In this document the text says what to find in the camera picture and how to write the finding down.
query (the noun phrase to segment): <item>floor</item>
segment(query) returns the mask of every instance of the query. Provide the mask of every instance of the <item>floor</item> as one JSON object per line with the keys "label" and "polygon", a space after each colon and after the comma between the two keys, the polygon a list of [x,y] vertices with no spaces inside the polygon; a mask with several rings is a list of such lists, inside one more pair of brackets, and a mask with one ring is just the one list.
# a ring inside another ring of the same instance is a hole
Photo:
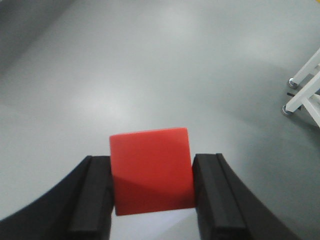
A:
{"label": "floor", "polygon": [[[187,127],[295,233],[320,236],[320,129],[286,81],[320,47],[315,0],[76,0],[0,77],[0,219],[117,133]],[[113,216],[111,240],[199,240],[194,209]]]}

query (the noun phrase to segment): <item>cube face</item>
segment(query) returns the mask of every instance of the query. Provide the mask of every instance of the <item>cube face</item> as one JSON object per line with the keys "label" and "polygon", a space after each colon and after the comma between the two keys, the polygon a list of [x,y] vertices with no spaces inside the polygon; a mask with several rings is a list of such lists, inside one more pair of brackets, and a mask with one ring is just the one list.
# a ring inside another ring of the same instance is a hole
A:
{"label": "cube face", "polygon": [[195,207],[186,128],[113,135],[110,152],[118,216]]}

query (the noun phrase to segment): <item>white furniture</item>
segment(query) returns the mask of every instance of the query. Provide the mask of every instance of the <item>white furniture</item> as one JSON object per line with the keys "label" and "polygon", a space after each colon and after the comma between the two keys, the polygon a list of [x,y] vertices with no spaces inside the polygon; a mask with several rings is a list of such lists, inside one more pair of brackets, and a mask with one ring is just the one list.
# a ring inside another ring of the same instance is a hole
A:
{"label": "white furniture", "polygon": [[320,89],[320,49],[289,79],[288,85],[296,89],[308,74],[314,77],[282,107],[282,112],[288,116],[303,105],[320,127],[320,95],[315,94]]}

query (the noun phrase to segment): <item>red block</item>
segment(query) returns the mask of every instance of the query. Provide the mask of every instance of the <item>red block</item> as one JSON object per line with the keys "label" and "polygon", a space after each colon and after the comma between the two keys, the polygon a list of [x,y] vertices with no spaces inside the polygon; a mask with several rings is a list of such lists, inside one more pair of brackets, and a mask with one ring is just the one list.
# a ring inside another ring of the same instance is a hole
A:
{"label": "red block", "polygon": [[113,135],[110,151],[116,215],[195,207],[186,128]]}

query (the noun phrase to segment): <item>white metal frame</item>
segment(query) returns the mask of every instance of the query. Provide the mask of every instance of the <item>white metal frame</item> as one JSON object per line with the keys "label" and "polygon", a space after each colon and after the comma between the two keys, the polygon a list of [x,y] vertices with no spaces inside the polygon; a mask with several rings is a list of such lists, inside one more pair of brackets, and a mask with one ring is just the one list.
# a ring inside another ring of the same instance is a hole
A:
{"label": "white metal frame", "polygon": [[315,94],[320,89],[320,49],[309,61],[290,78],[288,85],[296,89],[308,74],[315,75],[286,105],[282,107],[285,115],[291,115],[303,105],[320,127],[320,96]]}

